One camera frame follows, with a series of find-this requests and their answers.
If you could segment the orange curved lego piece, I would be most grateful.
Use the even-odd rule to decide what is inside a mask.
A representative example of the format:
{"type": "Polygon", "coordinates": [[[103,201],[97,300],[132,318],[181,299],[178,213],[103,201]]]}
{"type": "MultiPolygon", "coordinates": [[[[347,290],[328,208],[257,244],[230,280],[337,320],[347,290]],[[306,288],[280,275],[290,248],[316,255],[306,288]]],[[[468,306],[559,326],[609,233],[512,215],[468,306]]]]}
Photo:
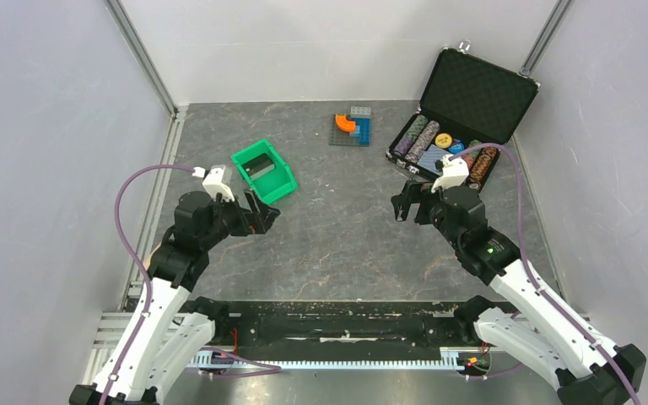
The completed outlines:
{"type": "Polygon", "coordinates": [[[348,117],[346,114],[336,114],[334,116],[334,122],[338,130],[346,133],[356,132],[357,124],[356,122],[348,117]]]}

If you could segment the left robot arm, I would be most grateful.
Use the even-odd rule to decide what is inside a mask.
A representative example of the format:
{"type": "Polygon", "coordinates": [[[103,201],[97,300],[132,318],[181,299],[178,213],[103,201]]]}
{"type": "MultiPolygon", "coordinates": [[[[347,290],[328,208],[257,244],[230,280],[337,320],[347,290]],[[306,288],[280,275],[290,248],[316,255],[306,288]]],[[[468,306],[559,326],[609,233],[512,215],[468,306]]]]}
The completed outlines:
{"type": "Polygon", "coordinates": [[[245,196],[248,208],[220,193],[180,197],[115,351],[92,383],[73,388],[69,403],[161,404],[200,348],[230,336],[225,303],[189,296],[211,249],[230,236],[263,235],[281,214],[255,192],[247,190],[245,196]]]}

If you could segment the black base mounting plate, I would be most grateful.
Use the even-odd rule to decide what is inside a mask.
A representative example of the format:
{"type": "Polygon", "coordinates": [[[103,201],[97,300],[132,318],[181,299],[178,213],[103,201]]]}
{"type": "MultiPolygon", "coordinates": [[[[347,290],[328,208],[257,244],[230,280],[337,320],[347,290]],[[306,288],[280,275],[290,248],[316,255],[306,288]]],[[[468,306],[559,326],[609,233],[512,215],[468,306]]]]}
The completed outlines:
{"type": "Polygon", "coordinates": [[[463,301],[188,300],[212,316],[210,345],[258,361],[434,360],[441,348],[478,352],[482,341],[456,311],[463,301]]]}

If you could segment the blue dealer chip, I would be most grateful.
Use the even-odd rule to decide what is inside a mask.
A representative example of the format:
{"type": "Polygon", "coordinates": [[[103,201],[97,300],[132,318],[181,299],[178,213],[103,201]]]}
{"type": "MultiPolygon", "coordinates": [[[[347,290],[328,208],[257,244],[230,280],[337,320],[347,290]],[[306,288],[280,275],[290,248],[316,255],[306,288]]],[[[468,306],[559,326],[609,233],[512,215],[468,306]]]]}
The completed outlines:
{"type": "Polygon", "coordinates": [[[451,154],[458,154],[458,153],[460,153],[461,151],[463,151],[464,148],[465,148],[465,144],[464,144],[464,143],[462,143],[462,142],[456,142],[456,143],[452,144],[452,145],[448,148],[448,151],[449,151],[451,154]]]}

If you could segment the green red chip stack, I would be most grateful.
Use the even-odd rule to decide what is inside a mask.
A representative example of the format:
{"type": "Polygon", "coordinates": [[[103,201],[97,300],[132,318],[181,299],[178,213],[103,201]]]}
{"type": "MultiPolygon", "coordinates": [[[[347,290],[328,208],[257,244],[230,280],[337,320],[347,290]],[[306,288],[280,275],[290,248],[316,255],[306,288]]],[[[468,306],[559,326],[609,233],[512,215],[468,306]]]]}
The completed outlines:
{"type": "MultiPolygon", "coordinates": [[[[481,143],[482,143],[482,142],[479,141],[479,140],[472,140],[472,141],[468,144],[468,146],[466,147],[466,149],[473,148],[473,147],[475,147],[475,146],[477,146],[477,145],[479,145],[479,144],[481,144],[481,143]]],[[[473,150],[473,151],[470,151],[470,152],[466,152],[466,153],[462,156],[462,159],[466,162],[466,164],[467,164],[467,168],[468,168],[469,170],[474,166],[475,160],[477,159],[477,157],[478,157],[478,155],[480,154],[480,152],[481,152],[480,149],[476,149],[476,150],[473,150]]]]}

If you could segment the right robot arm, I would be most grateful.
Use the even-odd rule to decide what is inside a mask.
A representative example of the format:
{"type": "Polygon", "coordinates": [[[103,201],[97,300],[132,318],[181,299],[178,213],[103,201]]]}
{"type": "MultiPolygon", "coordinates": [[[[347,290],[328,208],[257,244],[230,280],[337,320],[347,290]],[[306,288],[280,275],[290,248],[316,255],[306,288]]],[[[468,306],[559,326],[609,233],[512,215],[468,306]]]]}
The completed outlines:
{"type": "Polygon", "coordinates": [[[520,312],[515,318],[475,296],[455,312],[460,342],[502,349],[540,375],[563,404],[639,403],[646,356],[633,344],[616,344],[562,300],[521,249],[489,226],[476,191],[407,181],[391,203],[397,220],[418,205],[415,223],[438,230],[463,269],[520,312]]]}

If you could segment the grey lego baseplate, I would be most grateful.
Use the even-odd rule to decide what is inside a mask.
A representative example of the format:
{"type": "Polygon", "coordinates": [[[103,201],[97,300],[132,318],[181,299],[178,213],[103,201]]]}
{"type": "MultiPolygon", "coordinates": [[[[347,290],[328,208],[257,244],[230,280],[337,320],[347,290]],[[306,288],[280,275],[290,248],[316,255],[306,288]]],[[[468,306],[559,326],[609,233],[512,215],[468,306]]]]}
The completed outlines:
{"type": "Polygon", "coordinates": [[[350,133],[342,132],[337,129],[335,122],[332,124],[332,130],[328,138],[328,144],[333,146],[356,146],[354,141],[350,139],[350,133]]]}

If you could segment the green plastic bin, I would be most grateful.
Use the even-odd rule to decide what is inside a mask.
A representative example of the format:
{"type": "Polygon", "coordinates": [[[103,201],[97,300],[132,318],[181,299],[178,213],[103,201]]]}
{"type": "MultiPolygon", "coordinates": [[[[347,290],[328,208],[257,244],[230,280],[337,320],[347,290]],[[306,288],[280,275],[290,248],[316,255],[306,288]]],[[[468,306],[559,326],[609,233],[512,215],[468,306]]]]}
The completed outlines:
{"type": "Polygon", "coordinates": [[[231,160],[247,185],[267,205],[298,188],[293,171],[267,139],[236,152],[231,160]]]}

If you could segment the yellow dealer chip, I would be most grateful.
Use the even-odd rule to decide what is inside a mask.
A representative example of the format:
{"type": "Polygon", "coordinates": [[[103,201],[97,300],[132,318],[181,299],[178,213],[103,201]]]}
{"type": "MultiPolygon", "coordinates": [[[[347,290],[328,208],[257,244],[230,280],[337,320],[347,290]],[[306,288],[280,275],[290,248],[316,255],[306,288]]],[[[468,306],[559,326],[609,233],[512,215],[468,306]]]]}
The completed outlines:
{"type": "Polygon", "coordinates": [[[441,149],[448,149],[454,142],[454,138],[449,133],[442,132],[435,137],[435,145],[441,149]]]}

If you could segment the black poker chip case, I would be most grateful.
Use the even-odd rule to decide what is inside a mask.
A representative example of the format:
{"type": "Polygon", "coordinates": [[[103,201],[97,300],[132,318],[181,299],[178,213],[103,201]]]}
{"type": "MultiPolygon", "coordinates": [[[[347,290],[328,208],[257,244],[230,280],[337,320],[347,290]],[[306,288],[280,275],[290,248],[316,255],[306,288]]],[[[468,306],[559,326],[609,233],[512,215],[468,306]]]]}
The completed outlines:
{"type": "Polygon", "coordinates": [[[385,152],[393,164],[426,180],[434,173],[394,155],[393,149],[417,115],[437,121],[437,134],[449,133],[456,142],[507,143],[540,90],[532,78],[451,47],[443,48],[433,66],[418,109],[385,152]]]}

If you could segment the blue playing card deck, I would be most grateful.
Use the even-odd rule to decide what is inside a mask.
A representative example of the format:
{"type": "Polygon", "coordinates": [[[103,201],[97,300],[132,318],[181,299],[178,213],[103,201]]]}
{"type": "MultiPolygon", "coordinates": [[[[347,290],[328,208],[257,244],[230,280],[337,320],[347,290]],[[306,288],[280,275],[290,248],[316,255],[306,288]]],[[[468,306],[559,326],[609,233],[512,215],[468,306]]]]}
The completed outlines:
{"type": "Polygon", "coordinates": [[[436,162],[441,161],[444,156],[449,155],[450,152],[439,148],[435,144],[429,146],[429,148],[423,153],[417,165],[422,169],[428,170],[435,174],[435,176],[440,176],[442,171],[437,168],[436,162]]]}

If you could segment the dark card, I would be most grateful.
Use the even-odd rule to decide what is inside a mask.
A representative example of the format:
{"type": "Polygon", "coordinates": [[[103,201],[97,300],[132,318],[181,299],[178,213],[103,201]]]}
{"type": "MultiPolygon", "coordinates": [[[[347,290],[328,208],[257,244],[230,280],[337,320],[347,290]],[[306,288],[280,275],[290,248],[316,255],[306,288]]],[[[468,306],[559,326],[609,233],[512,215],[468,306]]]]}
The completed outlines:
{"type": "Polygon", "coordinates": [[[242,167],[247,176],[255,181],[275,169],[275,163],[268,154],[260,154],[245,162],[242,167]]]}

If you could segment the purple green chip stack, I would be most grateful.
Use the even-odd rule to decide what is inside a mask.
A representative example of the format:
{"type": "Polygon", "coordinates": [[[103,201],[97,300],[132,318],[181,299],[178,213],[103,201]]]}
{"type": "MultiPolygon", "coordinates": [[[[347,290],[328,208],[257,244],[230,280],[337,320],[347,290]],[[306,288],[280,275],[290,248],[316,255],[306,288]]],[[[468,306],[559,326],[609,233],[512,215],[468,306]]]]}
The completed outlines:
{"type": "Polygon", "coordinates": [[[417,115],[408,129],[404,132],[397,145],[394,147],[392,153],[399,157],[405,156],[428,123],[429,119],[426,116],[417,115]]]}

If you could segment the grey lego brick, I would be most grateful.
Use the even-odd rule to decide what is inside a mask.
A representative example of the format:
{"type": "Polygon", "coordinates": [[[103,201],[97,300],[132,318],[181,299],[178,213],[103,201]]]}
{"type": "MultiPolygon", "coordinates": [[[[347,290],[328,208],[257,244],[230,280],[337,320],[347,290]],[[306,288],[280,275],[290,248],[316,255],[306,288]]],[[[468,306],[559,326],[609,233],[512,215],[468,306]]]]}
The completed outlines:
{"type": "Polygon", "coordinates": [[[370,119],[371,109],[364,106],[352,106],[349,111],[349,117],[352,119],[370,119]]]}

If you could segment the orange black chip stack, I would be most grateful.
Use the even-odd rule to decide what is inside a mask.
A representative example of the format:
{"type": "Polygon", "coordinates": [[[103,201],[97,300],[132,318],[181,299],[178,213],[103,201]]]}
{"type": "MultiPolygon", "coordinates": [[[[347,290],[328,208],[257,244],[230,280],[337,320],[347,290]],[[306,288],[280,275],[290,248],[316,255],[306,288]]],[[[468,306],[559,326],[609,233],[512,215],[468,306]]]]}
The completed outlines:
{"type": "Polygon", "coordinates": [[[474,160],[467,179],[467,186],[473,190],[480,191],[483,187],[492,166],[494,165],[499,150],[497,148],[482,148],[478,157],[474,160]]]}

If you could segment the pink grey chip stack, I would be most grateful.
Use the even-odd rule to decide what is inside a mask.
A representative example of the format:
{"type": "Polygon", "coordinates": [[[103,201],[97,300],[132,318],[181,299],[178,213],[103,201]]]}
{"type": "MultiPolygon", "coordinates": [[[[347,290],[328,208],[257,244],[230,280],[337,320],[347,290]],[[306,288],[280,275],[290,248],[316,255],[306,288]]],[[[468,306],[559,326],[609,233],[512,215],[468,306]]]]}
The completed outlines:
{"type": "Polygon", "coordinates": [[[413,164],[418,163],[439,130],[440,124],[437,121],[429,121],[408,150],[405,160],[413,164]]]}

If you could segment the blue lego bricks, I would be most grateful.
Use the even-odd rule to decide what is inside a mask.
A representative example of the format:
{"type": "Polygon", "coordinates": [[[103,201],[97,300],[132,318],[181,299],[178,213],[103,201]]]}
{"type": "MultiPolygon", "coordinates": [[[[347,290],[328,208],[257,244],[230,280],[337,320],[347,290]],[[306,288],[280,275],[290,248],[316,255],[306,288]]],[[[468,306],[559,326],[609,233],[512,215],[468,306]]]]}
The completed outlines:
{"type": "Polygon", "coordinates": [[[355,123],[354,132],[350,133],[350,139],[356,146],[368,147],[370,145],[370,118],[352,118],[355,123]]]}

